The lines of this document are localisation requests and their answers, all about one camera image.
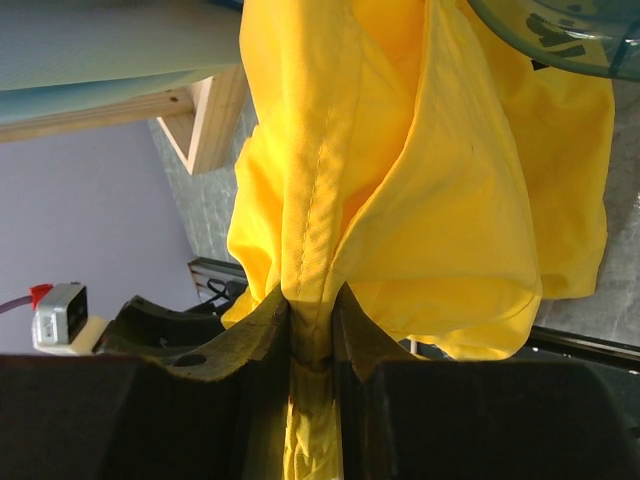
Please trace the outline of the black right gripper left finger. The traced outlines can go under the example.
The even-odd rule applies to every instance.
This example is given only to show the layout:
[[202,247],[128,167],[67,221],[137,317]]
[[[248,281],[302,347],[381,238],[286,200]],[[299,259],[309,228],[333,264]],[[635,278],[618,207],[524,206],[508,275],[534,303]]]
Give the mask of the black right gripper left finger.
[[274,289],[199,348],[3,356],[5,479],[279,479],[289,305]]

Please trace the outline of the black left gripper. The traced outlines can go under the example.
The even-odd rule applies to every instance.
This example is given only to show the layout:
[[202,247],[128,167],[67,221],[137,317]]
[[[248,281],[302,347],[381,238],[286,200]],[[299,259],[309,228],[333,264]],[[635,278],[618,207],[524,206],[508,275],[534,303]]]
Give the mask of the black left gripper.
[[139,355],[172,363],[225,331],[209,307],[175,311],[134,296],[110,321],[94,354]]

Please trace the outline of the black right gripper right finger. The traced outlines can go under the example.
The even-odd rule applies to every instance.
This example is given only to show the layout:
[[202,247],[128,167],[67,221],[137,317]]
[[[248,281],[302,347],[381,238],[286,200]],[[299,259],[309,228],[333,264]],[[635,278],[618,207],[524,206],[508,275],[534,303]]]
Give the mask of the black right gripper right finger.
[[635,479],[639,372],[525,345],[411,353],[342,289],[332,312],[342,479]]

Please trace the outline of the yellow shorts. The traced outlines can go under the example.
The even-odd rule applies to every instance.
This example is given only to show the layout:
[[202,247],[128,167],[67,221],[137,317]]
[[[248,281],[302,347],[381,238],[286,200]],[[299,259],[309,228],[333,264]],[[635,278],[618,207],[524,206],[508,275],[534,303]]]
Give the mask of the yellow shorts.
[[228,235],[289,302],[288,479],[338,473],[331,313],[348,286],[394,340],[501,360],[540,303],[591,295],[607,242],[610,80],[535,68],[464,1],[248,1],[258,123]]

